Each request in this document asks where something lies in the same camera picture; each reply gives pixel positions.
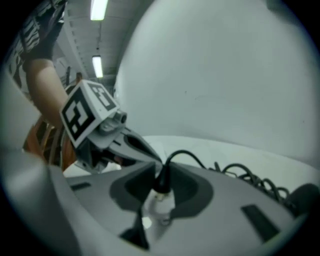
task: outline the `sleeve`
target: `sleeve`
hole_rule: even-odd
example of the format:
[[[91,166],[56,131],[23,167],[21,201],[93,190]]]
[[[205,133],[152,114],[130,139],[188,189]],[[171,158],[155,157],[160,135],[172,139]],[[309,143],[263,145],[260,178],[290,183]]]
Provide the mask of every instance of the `sleeve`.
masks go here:
[[[23,70],[28,66],[30,61],[36,59],[47,59],[52,60],[54,45],[58,39],[61,32],[63,23],[58,22],[50,31],[50,33],[43,39],[36,47],[34,47],[26,56]]]

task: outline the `person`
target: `person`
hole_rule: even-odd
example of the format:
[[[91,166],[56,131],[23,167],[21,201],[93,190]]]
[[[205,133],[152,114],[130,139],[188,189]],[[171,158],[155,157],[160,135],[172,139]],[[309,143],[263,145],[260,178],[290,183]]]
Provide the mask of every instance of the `person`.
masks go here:
[[[67,0],[44,0],[39,4],[24,22],[4,60],[20,88],[25,73],[31,100],[57,129],[63,125],[59,110],[68,95],[52,58],[66,4]]]

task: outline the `ceiling light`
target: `ceiling light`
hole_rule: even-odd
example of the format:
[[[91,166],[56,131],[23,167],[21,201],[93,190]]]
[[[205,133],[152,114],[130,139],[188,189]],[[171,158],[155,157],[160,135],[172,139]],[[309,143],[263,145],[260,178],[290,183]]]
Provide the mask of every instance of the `ceiling light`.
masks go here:
[[[102,78],[104,76],[104,73],[102,72],[101,56],[93,56],[92,64],[93,64],[95,76],[97,78]]]
[[[108,0],[91,0],[90,19],[102,21],[105,18]]]

